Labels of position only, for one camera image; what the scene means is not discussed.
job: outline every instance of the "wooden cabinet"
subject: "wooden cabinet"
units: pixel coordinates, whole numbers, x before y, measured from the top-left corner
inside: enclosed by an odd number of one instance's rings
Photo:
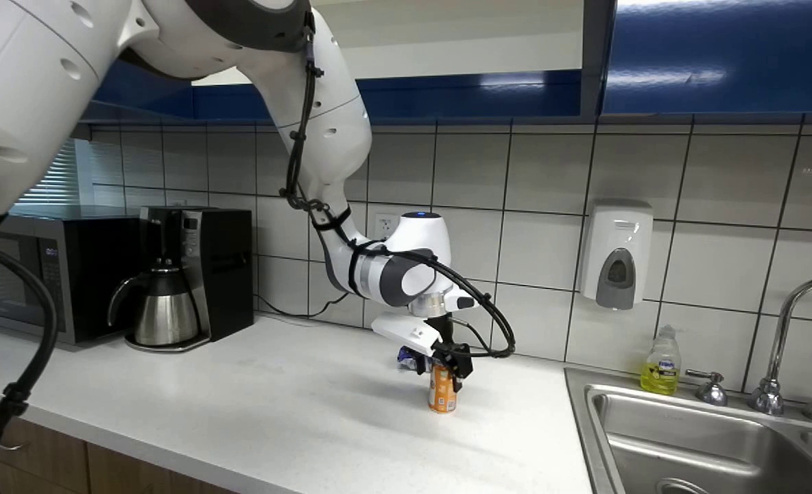
[[[12,420],[0,446],[0,494],[222,494],[207,484]]]

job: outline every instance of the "stainless steel sink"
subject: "stainless steel sink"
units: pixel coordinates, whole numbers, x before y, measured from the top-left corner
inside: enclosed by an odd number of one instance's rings
[[[812,422],[567,370],[597,494],[812,494]]]

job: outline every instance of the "kitchen counter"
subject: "kitchen counter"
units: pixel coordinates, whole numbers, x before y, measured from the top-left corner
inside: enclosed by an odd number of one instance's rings
[[[0,336],[0,391],[30,351]],[[560,365],[473,361],[432,414],[392,344],[270,317],[189,354],[56,350],[25,420],[229,491],[590,491]]]

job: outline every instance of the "coffee maker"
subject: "coffee maker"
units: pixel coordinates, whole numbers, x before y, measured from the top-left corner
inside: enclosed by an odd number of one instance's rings
[[[151,351],[189,351],[252,324],[252,218],[240,210],[143,210],[145,289],[126,342]],[[110,321],[126,295],[110,303]]]

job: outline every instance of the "backsplash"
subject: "backsplash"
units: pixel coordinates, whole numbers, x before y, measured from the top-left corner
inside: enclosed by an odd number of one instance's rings
[[[85,204],[207,204],[254,213],[257,295],[321,311],[321,247],[277,191],[285,151],[270,129],[97,126],[77,145]],[[519,354],[632,370],[657,326],[682,365],[752,391],[764,374],[775,311],[812,277],[812,118],[779,125],[599,121],[505,126],[376,126],[347,181],[370,237],[409,210],[446,218],[454,269],[494,295]],[[656,214],[639,309],[610,313],[575,295],[583,213],[597,197]],[[376,306],[344,300],[324,321],[366,326]],[[482,332],[482,313],[464,317]],[[783,395],[812,395],[812,295],[782,365]]]

